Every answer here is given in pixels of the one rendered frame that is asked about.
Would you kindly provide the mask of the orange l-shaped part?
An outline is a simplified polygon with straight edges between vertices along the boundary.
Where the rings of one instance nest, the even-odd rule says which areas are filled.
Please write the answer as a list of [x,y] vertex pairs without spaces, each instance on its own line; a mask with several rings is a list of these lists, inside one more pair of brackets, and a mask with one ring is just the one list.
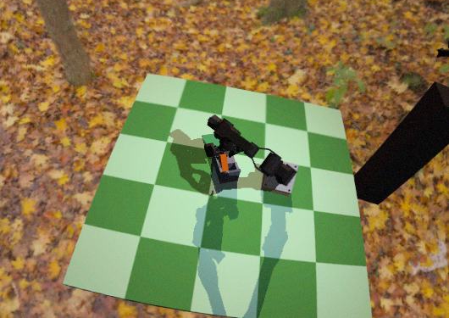
[[221,154],[219,156],[219,162],[222,168],[222,171],[228,171],[228,162],[227,162],[227,155],[226,154]]

